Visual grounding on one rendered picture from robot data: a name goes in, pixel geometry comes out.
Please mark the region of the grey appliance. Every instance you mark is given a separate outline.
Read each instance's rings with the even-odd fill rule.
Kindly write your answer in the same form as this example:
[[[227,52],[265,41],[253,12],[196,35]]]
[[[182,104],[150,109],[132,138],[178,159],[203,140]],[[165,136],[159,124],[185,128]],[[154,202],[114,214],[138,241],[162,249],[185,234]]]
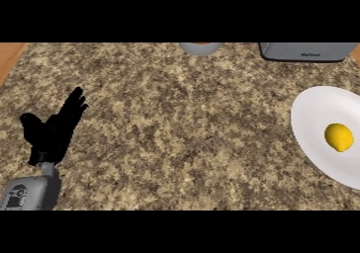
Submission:
[[[271,61],[339,62],[358,42],[261,42],[261,55]]]

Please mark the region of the white round plate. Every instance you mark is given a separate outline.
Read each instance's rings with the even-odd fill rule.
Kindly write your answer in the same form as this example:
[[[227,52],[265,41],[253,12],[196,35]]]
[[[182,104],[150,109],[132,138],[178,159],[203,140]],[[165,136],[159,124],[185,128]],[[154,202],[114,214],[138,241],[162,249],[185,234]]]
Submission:
[[[352,132],[354,142],[344,152],[326,142],[332,124],[345,125]],[[360,190],[360,96],[332,86],[304,90],[292,106],[292,129],[314,166],[335,181]]]

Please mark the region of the grey round cup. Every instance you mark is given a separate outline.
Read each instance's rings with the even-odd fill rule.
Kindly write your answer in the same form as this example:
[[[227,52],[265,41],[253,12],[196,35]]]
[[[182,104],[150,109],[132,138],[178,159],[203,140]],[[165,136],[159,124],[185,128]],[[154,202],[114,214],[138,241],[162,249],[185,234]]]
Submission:
[[[213,54],[222,46],[221,42],[210,42],[210,43],[193,43],[193,42],[181,42],[179,47],[185,53],[197,56],[206,56]]]

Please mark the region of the yellow lemon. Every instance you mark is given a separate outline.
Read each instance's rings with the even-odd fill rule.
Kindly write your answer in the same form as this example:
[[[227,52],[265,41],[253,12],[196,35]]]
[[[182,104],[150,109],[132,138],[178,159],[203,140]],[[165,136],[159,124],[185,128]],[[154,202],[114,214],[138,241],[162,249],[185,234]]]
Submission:
[[[354,143],[352,131],[344,124],[330,124],[324,131],[326,142],[330,147],[344,152]]]

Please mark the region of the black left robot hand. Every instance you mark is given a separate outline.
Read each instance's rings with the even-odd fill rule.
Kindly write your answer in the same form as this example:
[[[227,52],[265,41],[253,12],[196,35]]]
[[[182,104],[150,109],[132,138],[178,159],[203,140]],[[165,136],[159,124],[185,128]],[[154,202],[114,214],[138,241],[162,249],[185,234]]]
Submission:
[[[24,138],[32,144],[29,164],[33,166],[43,162],[58,164],[64,158],[73,131],[88,108],[82,93],[82,88],[76,87],[60,112],[51,115],[45,122],[32,113],[24,113],[20,117]]]

